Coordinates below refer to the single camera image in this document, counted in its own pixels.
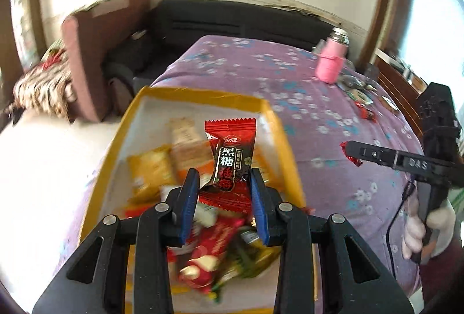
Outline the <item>white gloved right hand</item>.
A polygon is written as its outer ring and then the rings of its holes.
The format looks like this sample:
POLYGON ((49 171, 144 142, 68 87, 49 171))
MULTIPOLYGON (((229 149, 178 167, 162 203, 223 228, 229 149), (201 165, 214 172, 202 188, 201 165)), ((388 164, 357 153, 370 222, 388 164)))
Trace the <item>white gloved right hand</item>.
POLYGON ((440 208, 429 213, 426 221, 418 216, 419 202, 416 193, 407 200, 407 220, 403 231, 402 256, 410 260, 414 253, 421 253, 424 247, 426 229, 438 231, 435 243, 425 246, 429 257, 437 257, 451 244, 454 234, 455 211, 448 199, 440 208))

